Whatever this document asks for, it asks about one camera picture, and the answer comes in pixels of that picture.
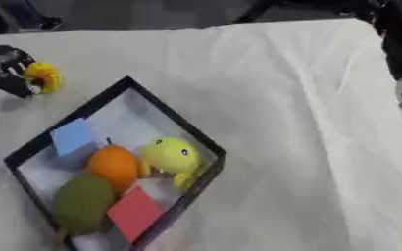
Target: blue cube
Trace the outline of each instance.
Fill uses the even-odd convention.
[[[83,118],[52,130],[50,135],[65,169],[84,168],[86,160],[98,150],[94,134]]]

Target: toy mouth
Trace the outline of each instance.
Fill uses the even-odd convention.
[[[161,169],[157,169],[155,167],[152,167],[151,176],[152,177],[173,177],[174,174],[166,173],[165,171],[163,171]]]

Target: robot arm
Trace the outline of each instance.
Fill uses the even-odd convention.
[[[46,79],[25,77],[26,69],[33,63],[37,64],[25,51],[0,45],[0,89],[20,98],[41,93]]]

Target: orange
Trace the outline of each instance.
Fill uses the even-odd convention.
[[[138,177],[138,162],[124,147],[107,145],[91,156],[87,170],[107,179],[116,192],[123,193]]]

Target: white tablecloth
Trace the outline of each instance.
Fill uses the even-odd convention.
[[[402,250],[402,114],[380,41],[354,20],[206,30],[1,35],[66,85],[0,91],[3,157],[124,75],[228,152],[226,168],[160,251]],[[0,165],[0,250],[53,237]]]

